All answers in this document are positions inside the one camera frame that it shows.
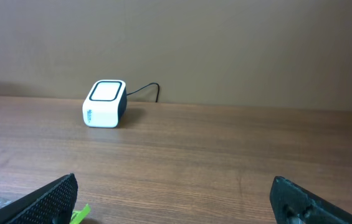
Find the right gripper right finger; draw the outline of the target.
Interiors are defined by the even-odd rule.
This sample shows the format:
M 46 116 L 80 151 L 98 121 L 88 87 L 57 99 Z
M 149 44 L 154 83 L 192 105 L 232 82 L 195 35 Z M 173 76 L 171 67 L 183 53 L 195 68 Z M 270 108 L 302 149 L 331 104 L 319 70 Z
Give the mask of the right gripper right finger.
M 270 204 L 278 224 L 352 224 L 352 214 L 282 176 L 274 177 Z

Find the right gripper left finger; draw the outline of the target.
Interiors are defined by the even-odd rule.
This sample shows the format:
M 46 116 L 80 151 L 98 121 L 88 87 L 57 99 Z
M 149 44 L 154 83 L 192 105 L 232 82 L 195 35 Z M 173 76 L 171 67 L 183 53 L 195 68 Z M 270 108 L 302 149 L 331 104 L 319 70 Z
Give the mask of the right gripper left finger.
M 69 224 L 77 200 L 73 173 L 0 208 L 0 224 Z

